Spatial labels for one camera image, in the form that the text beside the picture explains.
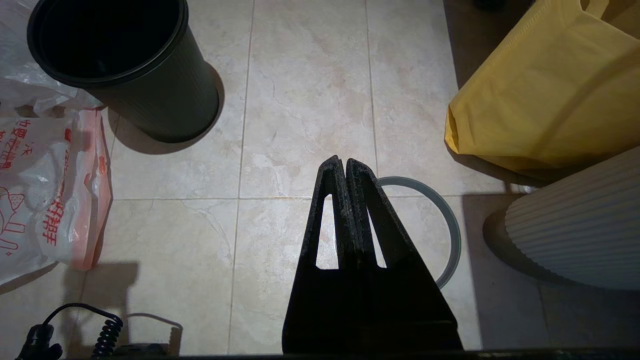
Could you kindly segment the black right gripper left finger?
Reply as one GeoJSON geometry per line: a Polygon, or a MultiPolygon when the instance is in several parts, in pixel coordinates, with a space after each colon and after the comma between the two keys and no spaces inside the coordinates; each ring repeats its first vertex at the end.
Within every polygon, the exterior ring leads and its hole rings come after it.
{"type": "Polygon", "coordinates": [[[356,208],[351,180],[356,161],[337,155],[318,167],[301,252],[295,270],[281,346],[285,352],[365,352],[364,271],[370,264],[370,233],[356,208]],[[317,265],[324,202],[332,197],[338,267],[317,265]]]}

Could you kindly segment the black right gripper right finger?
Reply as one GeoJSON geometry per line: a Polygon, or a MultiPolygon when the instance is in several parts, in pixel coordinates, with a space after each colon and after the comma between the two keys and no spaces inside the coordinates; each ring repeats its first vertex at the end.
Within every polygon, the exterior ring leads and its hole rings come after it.
{"type": "Polygon", "coordinates": [[[367,165],[346,164],[363,347],[461,351],[458,324],[391,201],[367,165]]]}

